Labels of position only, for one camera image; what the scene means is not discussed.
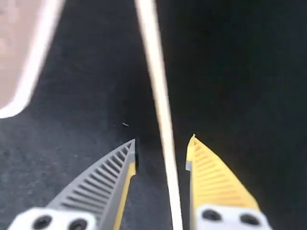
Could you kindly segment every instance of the black fabric surface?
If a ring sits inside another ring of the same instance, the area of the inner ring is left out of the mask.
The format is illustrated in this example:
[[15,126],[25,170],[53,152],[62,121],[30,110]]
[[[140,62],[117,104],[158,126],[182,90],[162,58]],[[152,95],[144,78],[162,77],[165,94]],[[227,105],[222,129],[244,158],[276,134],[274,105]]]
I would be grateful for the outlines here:
[[[184,227],[193,133],[275,230],[307,213],[305,1],[158,1]],[[0,229],[136,138],[121,229],[171,229],[163,156],[132,0],[67,0],[31,104],[0,120]]]

